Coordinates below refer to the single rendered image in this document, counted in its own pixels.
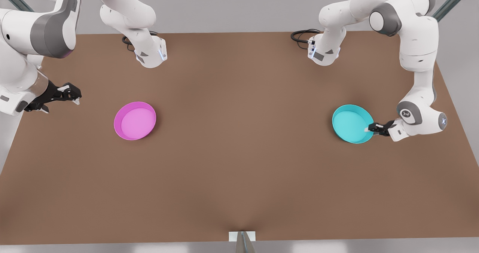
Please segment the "blue plate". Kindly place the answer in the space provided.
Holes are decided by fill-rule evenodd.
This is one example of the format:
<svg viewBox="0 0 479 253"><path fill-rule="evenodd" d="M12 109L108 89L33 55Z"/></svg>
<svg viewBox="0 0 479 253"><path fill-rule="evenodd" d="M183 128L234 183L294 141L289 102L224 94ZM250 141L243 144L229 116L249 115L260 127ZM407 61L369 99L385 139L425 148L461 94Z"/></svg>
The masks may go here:
<svg viewBox="0 0 479 253"><path fill-rule="evenodd" d="M373 117L364 108L346 104L335 110L332 126L335 134L343 141L352 144L362 144L373 137L368 126L373 123Z"/></svg>

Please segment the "pink plate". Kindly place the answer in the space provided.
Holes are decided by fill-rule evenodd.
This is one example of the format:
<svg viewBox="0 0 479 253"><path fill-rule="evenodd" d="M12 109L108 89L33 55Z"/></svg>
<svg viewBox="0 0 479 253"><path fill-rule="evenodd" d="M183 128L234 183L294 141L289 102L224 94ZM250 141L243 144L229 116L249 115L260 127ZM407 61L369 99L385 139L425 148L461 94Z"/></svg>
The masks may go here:
<svg viewBox="0 0 479 253"><path fill-rule="evenodd" d="M157 115L154 108L142 101L123 106L115 115L113 128L122 139L138 140L154 129Z"/></svg>

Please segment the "silver frame post with foot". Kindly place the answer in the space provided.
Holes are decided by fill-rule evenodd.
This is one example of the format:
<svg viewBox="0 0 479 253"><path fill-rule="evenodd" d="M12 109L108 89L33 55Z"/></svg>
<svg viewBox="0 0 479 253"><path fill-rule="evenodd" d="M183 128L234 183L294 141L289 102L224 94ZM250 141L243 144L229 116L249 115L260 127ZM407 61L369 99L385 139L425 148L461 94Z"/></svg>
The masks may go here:
<svg viewBox="0 0 479 253"><path fill-rule="evenodd" d="M252 241L256 241L255 231L230 231L229 242L235 242L235 253L256 253Z"/></svg>

